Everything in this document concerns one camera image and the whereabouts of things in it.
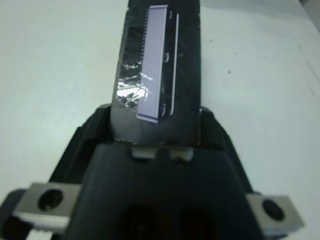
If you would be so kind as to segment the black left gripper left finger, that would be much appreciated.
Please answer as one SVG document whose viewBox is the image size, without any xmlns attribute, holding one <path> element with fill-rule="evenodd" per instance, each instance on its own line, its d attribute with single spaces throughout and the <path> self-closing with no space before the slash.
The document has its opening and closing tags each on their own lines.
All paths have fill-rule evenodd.
<svg viewBox="0 0 320 240">
<path fill-rule="evenodd" d="M 96 146 L 114 140 L 110 115 L 111 105 L 103 104 L 76 129 L 49 179 L 50 182 L 82 182 Z"/>
</svg>

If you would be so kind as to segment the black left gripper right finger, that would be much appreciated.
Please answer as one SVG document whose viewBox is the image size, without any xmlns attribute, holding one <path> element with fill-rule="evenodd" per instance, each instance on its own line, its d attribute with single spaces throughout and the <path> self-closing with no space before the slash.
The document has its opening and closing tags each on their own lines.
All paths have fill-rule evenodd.
<svg viewBox="0 0 320 240">
<path fill-rule="evenodd" d="M 216 120 L 213 112 L 206 107 L 200 108 L 200 147 L 225 153 L 232 164 L 238 178 L 246 193 L 254 190 L 242 166 L 241 160 L 233 145 L 233 142 L 225 129 Z"/>
</svg>

